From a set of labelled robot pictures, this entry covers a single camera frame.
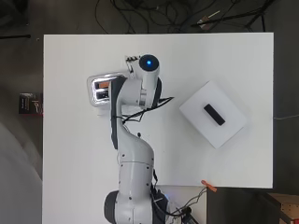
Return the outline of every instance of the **wire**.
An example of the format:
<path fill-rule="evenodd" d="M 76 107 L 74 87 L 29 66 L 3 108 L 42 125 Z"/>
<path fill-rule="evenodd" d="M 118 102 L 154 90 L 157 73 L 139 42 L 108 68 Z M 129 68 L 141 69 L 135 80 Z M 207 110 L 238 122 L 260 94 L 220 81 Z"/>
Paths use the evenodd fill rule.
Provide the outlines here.
<path fill-rule="evenodd" d="M 223 13 L 223 15 L 221 16 L 221 19 L 220 19 L 218 22 L 214 23 L 214 25 L 213 25 L 210 29 L 208 29 L 208 32 L 211 32 L 212 30 L 214 30 L 214 29 L 216 28 L 216 26 L 218 26 L 218 25 L 222 22 L 223 18 L 226 16 L 226 14 L 227 14 L 230 10 L 232 10 L 232 8 L 233 8 L 237 3 L 239 3 L 240 1 L 239 1 L 239 0 L 231 0 L 231 2 L 232 2 L 232 4 L 231 4 L 230 7 Z"/>
<path fill-rule="evenodd" d="M 187 207 L 190 207 L 190 206 L 192 206 L 192 205 L 198 203 L 199 198 L 200 198 L 204 193 L 206 193 L 205 189 L 206 189 L 206 188 L 203 188 L 203 189 L 199 192 L 199 194 L 198 194 L 197 196 L 195 196 L 195 197 L 189 199 L 189 200 L 187 201 L 187 203 L 186 203 L 184 206 L 180 207 L 179 209 L 177 209 L 177 210 L 176 210 L 175 212 L 173 212 L 173 213 L 169 213 L 169 212 L 163 210 L 163 209 L 159 206 L 159 204 L 157 204 L 157 202 L 155 201 L 153 194 L 151 193 L 150 195 L 151 195 L 151 199 L 152 199 L 153 203 L 155 204 L 155 206 L 158 208 L 158 210 L 159 210 L 160 212 L 162 212 L 162 213 L 164 213 L 164 214 L 166 214 L 166 215 L 168 215 L 168 216 L 170 216 L 170 217 L 182 217 L 182 216 L 186 215 L 186 213 L 187 213 L 187 209 L 186 209 L 186 208 L 187 208 Z M 197 198 L 196 202 L 189 204 L 189 202 L 191 202 L 191 201 L 194 200 L 195 198 Z"/>
<path fill-rule="evenodd" d="M 109 32 L 107 32 L 107 30 L 103 27 L 103 25 L 99 22 L 99 20 L 97 19 L 97 6 L 99 5 L 100 0 L 97 0 L 96 5 L 95 5 L 95 9 L 94 9 L 94 17 L 95 20 L 97 22 L 97 24 L 102 28 L 102 30 L 106 33 L 109 34 Z"/>
<path fill-rule="evenodd" d="M 293 116 L 288 116 L 288 117 L 283 117 L 283 118 L 273 118 L 273 119 L 293 119 L 293 118 L 298 118 L 299 115 L 293 115 Z"/>
<path fill-rule="evenodd" d="M 182 207 L 180 207 L 179 209 L 177 209 L 177 211 L 182 210 L 182 209 L 184 209 L 184 208 L 186 208 L 186 207 L 190 207 L 190 206 L 192 206 L 192 205 L 198 203 L 199 198 L 200 198 L 204 193 L 206 193 L 205 189 L 206 189 L 206 188 L 203 188 L 203 189 L 199 192 L 198 195 L 196 195 L 196 196 L 190 198 L 190 199 L 185 203 L 185 205 L 182 206 Z M 192 200 L 194 200 L 194 199 L 197 199 L 196 202 L 189 204 L 189 203 L 190 203 Z"/>
<path fill-rule="evenodd" d="M 125 17 L 124 13 L 123 13 L 121 10 L 119 10 L 119 8 L 118 8 L 117 5 L 116 5 L 116 1 L 115 1 L 115 0 L 110 0 L 110 3 L 112 4 L 112 6 L 113 6 L 114 8 L 116 8 L 116 9 L 120 12 L 120 14 L 122 15 L 123 19 L 128 23 L 129 27 L 128 27 L 128 31 L 127 31 L 127 33 L 130 32 L 130 28 L 131 28 L 132 31 L 133 31 L 133 33 L 135 34 L 135 30 L 134 30 L 132 24 L 131 24 L 131 23 L 128 21 L 128 19 Z"/>
<path fill-rule="evenodd" d="M 179 213 L 179 214 L 172 214 L 172 213 L 169 213 L 169 212 L 163 210 L 163 209 L 159 206 L 159 204 L 157 204 L 157 202 L 155 201 L 155 199 L 154 199 L 152 193 L 150 194 L 150 196 L 151 196 L 151 199 L 152 199 L 153 203 L 155 204 L 155 206 L 158 208 L 158 210 L 159 210 L 160 212 L 162 212 L 162 213 L 164 213 L 164 214 L 166 214 L 166 215 L 168 215 L 168 216 L 170 216 L 170 217 L 182 217 L 182 216 L 184 216 L 184 215 L 186 214 L 186 211 L 185 211 L 185 212 L 181 212 L 181 213 Z"/>
<path fill-rule="evenodd" d="M 160 99 L 159 100 L 159 103 L 160 103 L 159 105 L 156 105 L 155 107 L 152 107 L 152 108 L 144 109 L 142 111 L 139 111 L 137 113 L 134 113 L 133 115 L 130 115 L 130 116 L 126 117 L 126 119 L 124 119 L 122 121 L 122 124 L 125 124 L 125 122 L 130 121 L 130 119 L 132 119 L 132 118 L 136 118 L 136 117 L 139 117 L 139 116 L 141 116 L 141 118 L 142 118 L 145 113 L 147 113 L 151 110 L 157 109 L 157 108 L 159 108 L 163 105 L 166 105 L 168 102 L 170 102 L 173 99 L 174 99 L 174 97 L 168 97 L 168 98 L 165 98 L 165 99 Z"/>
<path fill-rule="evenodd" d="M 119 11 L 130 11 L 130 12 L 134 12 L 135 14 L 137 14 L 146 23 L 146 25 L 147 25 L 147 33 L 148 34 L 150 33 L 150 24 L 149 24 L 148 20 L 140 12 L 138 12 L 138 11 L 136 11 L 134 9 L 130 9 L 130 8 L 120 8 L 116 4 L 115 4 L 115 7 Z"/>
<path fill-rule="evenodd" d="M 185 20 L 181 23 L 181 25 L 179 26 L 178 30 L 181 32 L 181 31 L 182 31 L 182 28 L 183 28 L 183 26 L 184 26 L 184 24 L 185 24 L 187 21 L 189 21 L 193 16 L 197 15 L 198 13 L 201 13 L 201 12 L 207 10 L 208 8 L 212 7 L 215 3 L 216 3 L 216 0 L 213 0 L 208 6 L 202 8 L 202 9 L 196 11 L 196 12 L 194 12 L 192 15 L 190 15 L 189 17 L 187 17 L 187 19 L 185 19 Z"/>

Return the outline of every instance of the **concrete floor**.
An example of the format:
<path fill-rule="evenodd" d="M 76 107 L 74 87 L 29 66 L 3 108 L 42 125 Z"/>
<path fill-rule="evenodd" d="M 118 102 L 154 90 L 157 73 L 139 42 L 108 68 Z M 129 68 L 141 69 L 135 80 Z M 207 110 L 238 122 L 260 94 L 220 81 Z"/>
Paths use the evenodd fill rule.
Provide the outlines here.
<path fill-rule="evenodd" d="M 209 1 L 199 0 L 198 8 Z M 154 3 L 159 1 L 146 2 L 155 6 Z M 230 14 L 250 11 L 260 6 L 262 2 L 263 0 L 243 0 Z M 0 35 L 31 34 L 33 36 L 31 39 L 0 40 L 0 93 L 9 100 L 12 114 L 19 116 L 20 92 L 43 91 L 44 34 L 103 34 L 94 19 L 95 4 L 96 0 L 31 0 L 28 10 L 29 26 L 0 29 Z M 191 22 L 227 7 L 228 4 L 230 4 L 230 0 L 218 1 L 212 8 L 194 17 Z M 299 104 L 295 100 L 299 96 L 299 88 L 297 88 L 299 81 L 297 75 L 299 72 L 297 8 L 299 8 L 297 0 L 277 0 L 266 14 L 267 31 L 275 33 L 275 117 L 299 114 Z M 181 15 L 184 11 L 184 8 L 179 9 Z M 127 24 L 107 0 L 100 2 L 98 18 L 112 34 L 123 34 L 127 30 Z M 159 15 L 156 15 L 155 19 L 160 23 L 167 22 Z M 145 24 L 140 18 L 132 15 L 131 20 L 137 33 L 145 33 Z M 252 28 L 255 32 L 262 31 L 260 21 L 257 21 Z M 196 29 L 189 28 L 185 31 L 186 33 L 198 32 Z M 150 32 L 162 34 L 166 32 L 166 28 L 151 24 Z M 213 32 L 246 32 L 246 30 L 221 24 Z M 20 117 L 20 121 L 42 155 L 42 119 Z M 276 120 L 274 126 L 274 191 L 299 194 L 299 179 L 297 178 L 299 172 L 299 138 L 297 137 L 299 119 Z M 226 195 L 228 192 L 231 192 L 230 189 L 227 191 L 224 189 L 221 194 Z M 227 203 L 225 197 L 219 197 L 218 200 L 213 200 L 214 204 Z"/>

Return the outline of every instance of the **white tabletop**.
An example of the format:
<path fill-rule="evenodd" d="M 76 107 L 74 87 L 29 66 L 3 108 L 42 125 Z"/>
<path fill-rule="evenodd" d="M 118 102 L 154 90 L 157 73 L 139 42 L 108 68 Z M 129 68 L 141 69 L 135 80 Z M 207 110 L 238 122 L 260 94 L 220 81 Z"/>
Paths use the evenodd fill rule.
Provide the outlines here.
<path fill-rule="evenodd" d="M 103 203 L 118 187 L 117 151 L 109 116 L 97 116 L 86 80 L 125 69 L 125 55 L 145 53 L 160 61 L 163 97 L 176 97 L 129 124 L 155 150 L 159 183 L 200 186 L 205 179 L 215 186 L 272 187 L 272 34 L 46 35 L 44 224 L 106 223 Z M 211 79 L 249 120 L 219 149 L 178 110 Z M 195 216 L 205 222 L 206 198 L 200 202 Z"/>

